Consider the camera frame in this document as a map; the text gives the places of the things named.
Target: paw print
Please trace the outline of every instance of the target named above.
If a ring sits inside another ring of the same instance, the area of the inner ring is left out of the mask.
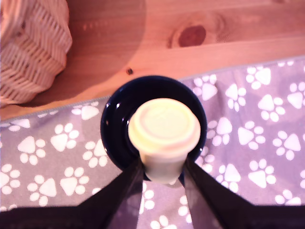
[[[48,204],[48,197],[56,196],[56,186],[53,178],[46,181],[42,175],[34,177],[34,183],[30,183],[27,187],[28,191],[32,192],[30,201],[38,201],[39,206],[44,207]]]
[[[19,119],[10,123],[0,124],[0,127],[8,127],[10,131],[16,132],[19,131],[21,127],[29,129],[31,127],[30,121],[28,119]]]
[[[154,196],[154,192],[152,190],[147,190],[147,184],[143,182],[143,189],[142,189],[142,198],[140,204],[140,211],[139,214],[143,214],[144,208],[147,210],[151,210],[154,208],[154,202],[151,200]]]
[[[42,113],[42,114],[39,114],[39,115],[37,115],[37,117],[38,118],[43,118],[43,117],[45,117],[45,116],[47,116],[47,115],[55,115],[55,114],[57,114],[58,113],[58,111],[51,111],[51,112],[49,112],[49,113]]]
[[[301,188],[305,189],[305,170],[300,173],[301,178],[303,179],[300,183]]]
[[[287,62],[279,62],[279,63],[277,63],[277,65],[279,67],[284,67],[285,64],[287,64],[288,66],[292,66],[294,64],[294,61],[287,61]]]
[[[74,115],[81,115],[82,120],[88,120],[92,117],[95,117],[100,111],[96,108],[96,106],[99,104],[99,102],[93,102],[90,105],[85,104],[84,106],[74,106],[73,110],[71,111]]]
[[[295,157],[294,151],[299,152],[301,150],[301,145],[298,136],[296,134],[291,134],[288,137],[288,134],[285,131],[279,131],[277,133],[277,136],[278,138],[272,141],[272,144],[275,147],[278,147],[278,149],[276,150],[276,154],[278,156],[282,156],[286,153],[287,160],[293,160]]]
[[[230,99],[228,100],[228,106],[230,109],[235,109],[236,112],[239,111],[239,106],[245,106],[246,100],[243,96],[246,95],[246,89],[241,87],[237,88],[237,85],[232,84],[226,91],[225,95]]]
[[[246,122],[244,127],[239,127],[237,131],[239,143],[242,146],[248,144],[250,149],[257,150],[258,144],[266,141],[265,137],[261,135],[264,129],[261,126],[255,126],[253,121]]]
[[[219,121],[210,121],[210,129],[206,135],[207,139],[213,139],[212,144],[219,146],[221,143],[227,145],[230,140],[229,134],[232,132],[232,124],[226,117],[221,117]]]
[[[215,74],[194,79],[194,84],[196,86],[193,89],[194,94],[197,96],[201,95],[203,101],[211,99],[218,92],[217,87],[215,87],[216,81],[217,77]]]
[[[16,204],[12,204],[12,205],[10,205],[8,208],[6,208],[5,206],[1,206],[0,212],[2,212],[2,211],[10,211],[10,210],[12,210],[12,209],[14,209],[14,208],[16,208],[16,207],[17,207]]]
[[[78,167],[75,170],[72,167],[68,167],[65,169],[64,174],[66,178],[61,179],[60,185],[67,196],[72,196],[74,191],[78,195],[85,193],[86,188],[83,185],[89,182],[89,177],[83,176],[84,169],[82,167]]]
[[[35,141],[34,137],[28,136],[23,141],[19,143],[17,146],[18,150],[22,152],[20,155],[20,161],[22,163],[30,162],[31,165],[35,166],[38,163],[38,158],[43,158],[46,156],[46,152],[42,149],[46,145],[45,141],[42,139],[38,139]]]
[[[275,169],[273,166],[267,166],[265,159],[261,159],[258,163],[251,161],[249,167],[253,172],[249,173],[248,177],[258,187],[266,188],[267,183],[275,184],[276,178],[272,175]]]
[[[272,98],[271,95],[265,95],[258,103],[258,108],[263,110],[261,116],[264,120],[271,119],[273,122],[279,120],[278,115],[284,115],[285,109],[281,107],[283,100],[279,97]]]
[[[241,176],[235,166],[232,164],[228,164],[227,167],[222,165],[219,167],[219,173],[220,175],[216,177],[216,180],[232,192],[236,193],[238,191],[237,182],[241,180]]]
[[[270,68],[264,68],[262,66],[247,68],[248,75],[246,81],[251,83],[251,87],[254,90],[259,89],[262,84],[269,85],[271,81]]]
[[[186,218],[185,218],[186,222],[187,223],[192,223],[192,217],[191,217],[191,214],[189,212],[189,208],[187,207],[186,195],[182,196],[179,201],[182,204],[182,206],[179,207],[179,209],[178,209],[179,216],[186,216]]]
[[[63,128],[63,125],[61,124],[55,127],[54,132],[56,135],[51,137],[51,144],[57,151],[63,152],[66,147],[68,149],[73,149],[76,146],[76,141],[74,139],[78,137],[79,132],[72,129],[72,123],[65,125],[65,128]]]
[[[211,171],[213,170],[213,166],[211,165],[211,163],[215,160],[215,156],[211,154],[207,155],[208,152],[209,148],[206,146],[203,147],[200,156],[196,160],[196,164],[200,166],[205,172],[211,173]]]
[[[285,189],[283,191],[283,195],[277,195],[275,196],[275,201],[277,204],[285,204],[285,205],[295,205],[299,206],[301,205],[301,199],[300,197],[293,197],[292,192],[288,189]]]
[[[151,222],[151,228],[152,229],[177,229],[177,226],[174,224],[168,225],[168,219],[166,216],[160,216],[159,221],[152,221]]]
[[[305,106],[305,82],[292,83],[290,85],[291,94],[287,96],[288,102],[294,106],[296,109],[301,109],[302,105]]]
[[[20,181],[17,180],[19,176],[19,170],[12,170],[11,164],[5,164],[2,166],[0,172],[0,189],[4,195],[10,194],[12,192],[12,188],[17,188],[20,186]]]
[[[98,140],[97,144],[90,141],[87,142],[85,148],[88,150],[82,155],[82,158],[88,162],[90,168],[95,168],[99,163],[101,167],[104,167],[107,164],[107,157],[102,140]]]

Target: dark blue saucer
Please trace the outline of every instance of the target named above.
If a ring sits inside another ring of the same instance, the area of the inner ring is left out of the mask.
[[[129,140],[128,122],[139,106],[156,98],[175,99],[191,109],[200,122],[201,135],[197,146],[188,154],[188,158],[195,161],[202,151],[206,140],[207,121],[197,96],[177,80],[163,76],[145,76],[120,87],[110,97],[102,114],[103,145],[112,162],[121,170],[125,170],[140,156]]]

